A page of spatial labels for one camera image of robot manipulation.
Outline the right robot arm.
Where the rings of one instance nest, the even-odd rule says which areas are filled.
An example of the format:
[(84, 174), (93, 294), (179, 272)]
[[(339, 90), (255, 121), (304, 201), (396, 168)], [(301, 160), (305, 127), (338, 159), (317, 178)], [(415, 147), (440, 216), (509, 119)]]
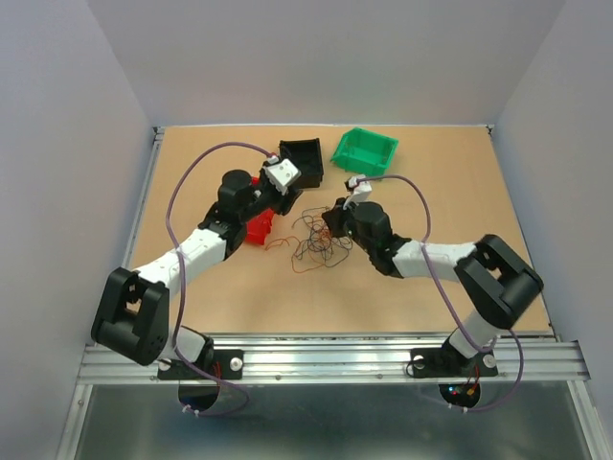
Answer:
[(462, 321), (431, 360), (461, 374), (486, 353), (503, 331), (511, 330), (544, 288), (542, 278), (502, 238), (487, 234), (476, 242), (437, 244), (403, 238), (374, 202), (345, 205), (338, 199), (323, 214), (330, 234), (349, 238), (384, 276), (430, 278), (446, 304), (442, 280), (460, 284), (474, 311)]

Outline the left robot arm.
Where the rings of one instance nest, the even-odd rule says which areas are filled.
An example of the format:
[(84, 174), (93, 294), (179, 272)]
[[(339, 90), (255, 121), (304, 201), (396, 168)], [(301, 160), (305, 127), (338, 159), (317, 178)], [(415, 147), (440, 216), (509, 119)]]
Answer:
[(212, 342), (171, 320), (170, 301), (184, 299), (190, 281), (237, 251), (251, 219), (266, 210), (286, 215), (301, 194), (295, 185), (300, 175), (287, 160), (262, 167), (257, 181), (243, 170), (224, 174), (216, 202), (183, 242), (135, 270), (119, 267), (109, 274), (92, 339), (140, 365), (176, 359), (191, 377), (206, 376), (213, 368)]

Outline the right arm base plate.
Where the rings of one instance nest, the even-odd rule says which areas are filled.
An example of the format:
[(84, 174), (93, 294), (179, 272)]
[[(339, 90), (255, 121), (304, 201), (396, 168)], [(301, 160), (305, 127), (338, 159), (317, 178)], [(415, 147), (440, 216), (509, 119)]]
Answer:
[(454, 349), (427, 347), (410, 350), (405, 374), (414, 379), (489, 378), (498, 375), (498, 368), (493, 354), (466, 358)]

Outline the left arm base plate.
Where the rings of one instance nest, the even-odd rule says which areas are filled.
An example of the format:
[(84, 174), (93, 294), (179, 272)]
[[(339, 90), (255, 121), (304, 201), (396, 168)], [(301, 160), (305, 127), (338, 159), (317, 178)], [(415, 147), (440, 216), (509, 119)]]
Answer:
[[(193, 365), (217, 379), (241, 380), (243, 356), (241, 349), (208, 349), (200, 354)], [(160, 363), (157, 378), (159, 380), (204, 380), (202, 375), (180, 359), (171, 359), (165, 364)]]

